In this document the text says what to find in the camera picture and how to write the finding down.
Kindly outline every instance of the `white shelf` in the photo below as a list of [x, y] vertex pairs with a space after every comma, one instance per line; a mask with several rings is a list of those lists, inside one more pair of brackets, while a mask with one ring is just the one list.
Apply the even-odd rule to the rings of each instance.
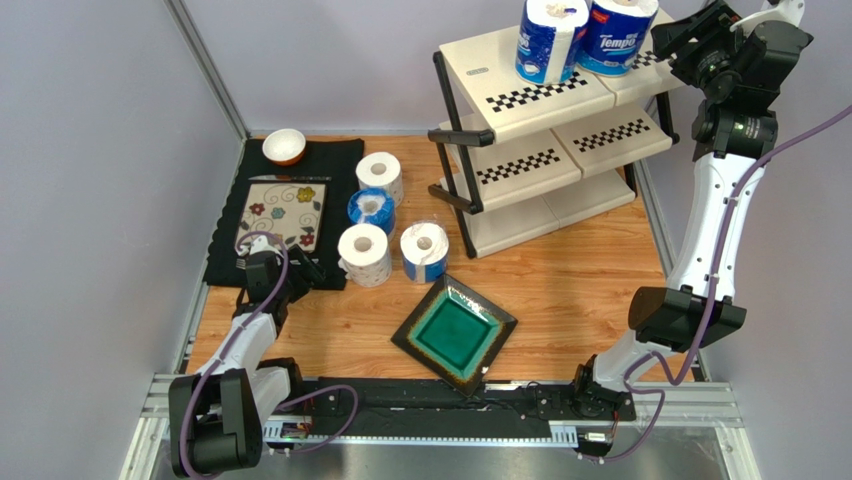
[[628, 204], [636, 198], [615, 170], [584, 179], [582, 182], [543, 195], [550, 211], [559, 220], [559, 228]]
[[554, 128], [583, 178], [671, 148], [672, 139], [636, 103]]
[[[465, 129], [481, 129], [478, 115], [462, 118]], [[458, 148], [448, 145], [461, 170]], [[582, 173], [550, 130], [481, 148], [469, 148], [484, 211], [496, 210], [570, 185]]]
[[[655, 23], [672, 19], [660, 10]], [[642, 46], [650, 53], [651, 35]], [[537, 86], [515, 71], [518, 27], [441, 45], [450, 77], [467, 102], [502, 143], [656, 95], [683, 85], [666, 62], [641, 56], [622, 77], [603, 77], [582, 68], [566, 83]]]
[[[462, 118], [464, 129], [479, 130], [477, 114]], [[440, 125], [450, 128], [449, 122]], [[485, 212], [522, 202], [641, 158], [668, 150], [671, 139], [636, 104], [508, 142], [469, 148]], [[461, 171], [459, 152], [448, 145]], [[461, 174], [456, 176], [464, 182]]]
[[[674, 21], [672, 17], [660, 10], [654, 18], [652, 27], [672, 21]], [[633, 103], [642, 98], [652, 97], [684, 85], [683, 82], [672, 75], [668, 62], [657, 60], [657, 57], [654, 56], [654, 41], [651, 39], [651, 32], [648, 32], [648, 35], [645, 36], [645, 41], [639, 48], [639, 55], [627, 75], [621, 77], [598, 75], [597, 78], [607, 89], [615, 93], [616, 106]]]
[[521, 80], [514, 64], [518, 28], [441, 45], [450, 77], [485, 119], [495, 142], [547, 130], [615, 105], [615, 95], [581, 69], [560, 85], [540, 87]]
[[[454, 178], [459, 193], [467, 196], [461, 175]], [[447, 188], [443, 178], [441, 185]], [[464, 214], [464, 218], [477, 257], [482, 258], [630, 203], [634, 198], [618, 173], [609, 171], [499, 210]]]

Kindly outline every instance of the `wooden table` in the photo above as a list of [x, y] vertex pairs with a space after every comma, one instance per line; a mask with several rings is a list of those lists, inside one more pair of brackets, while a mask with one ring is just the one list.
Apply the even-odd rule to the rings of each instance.
[[[450, 238], [448, 272], [518, 319], [486, 379], [572, 379], [578, 364], [627, 330], [634, 291], [664, 284], [641, 199], [470, 260], [449, 206], [426, 191], [443, 176], [435, 145], [425, 136], [365, 140], [365, 154], [388, 151], [402, 163], [405, 200], [397, 210], [397, 232], [418, 220], [441, 223]], [[437, 378], [390, 342], [429, 289], [405, 276], [398, 241], [391, 252], [393, 274], [385, 284], [364, 288], [349, 282], [344, 291], [313, 291], [290, 305], [265, 358], [294, 357], [304, 376]], [[227, 334], [237, 293], [236, 288], [210, 289], [188, 372], [207, 361]], [[682, 358], [670, 362], [680, 368]], [[657, 366], [643, 379], [664, 376]]]

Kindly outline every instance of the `plastic wrapped toilet paper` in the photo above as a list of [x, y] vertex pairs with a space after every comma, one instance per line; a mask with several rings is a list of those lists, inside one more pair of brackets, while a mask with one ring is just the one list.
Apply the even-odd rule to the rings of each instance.
[[393, 240], [396, 232], [394, 201], [388, 192], [380, 188], [368, 188], [355, 192], [346, 207], [349, 220], [353, 223], [370, 223], [381, 228]]
[[431, 283], [447, 271], [450, 241], [447, 232], [431, 222], [415, 223], [399, 237], [405, 274], [417, 283]]
[[536, 85], [568, 80], [588, 21], [586, 0], [527, 0], [515, 60], [518, 75]]
[[347, 228], [337, 243], [337, 252], [346, 278], [358, 285], [375, 287], [390, 277], [388, 236], [375, 225], [362, 223]]
[[405, 193], [402, 191], [402, 167], [399, 160], [387, 152], [371, 153], [362, 158], [355, 168], [361, 188], [381, 188], [388, 192], [398, 207]]
[[658, 0], [595, 0], [577, 63], [599, 75], [627, 74], [659, 9]]

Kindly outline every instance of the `green square plate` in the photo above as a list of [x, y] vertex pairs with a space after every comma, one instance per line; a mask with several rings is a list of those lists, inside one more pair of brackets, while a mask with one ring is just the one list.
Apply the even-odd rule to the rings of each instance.
[[391, 341], [469, 397], [517, 323], [482, 295], [443, 275]]

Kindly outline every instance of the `gray wall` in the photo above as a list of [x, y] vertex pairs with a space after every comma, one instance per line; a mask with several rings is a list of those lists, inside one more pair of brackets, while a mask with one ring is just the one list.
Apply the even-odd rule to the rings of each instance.
[[[442, 43], [517, 25], [524, 0], [185, 0], [251, 131], [423, 131], [446, 120]], [[700, 0], [662, 0], [674, 16]], [[459, 97], [462, 113], [468, 112]]]
[[0, 477], [118, 475], [239, 141], [162, 1], [0, 6]]
[[[752, 1], [729, 2], [740, 13]], [[809, 2], [802, 28], [816, 36], [775, 103], [781, 141], [852, 103], [845, 38], [852, 5]], [[692, 199], [689, 128], [701, 95], [674, 94], [684, 145], [649, 162], [673, 243], [680, 248]], [[749, 310], [737, 334], [707, 349], [715, 379], [732, 382], [763, 478], [849, 478], [852, 395], [846, 305], [852, 283], [852, 119], [769, 165], [746, 222], [736, 303]]]

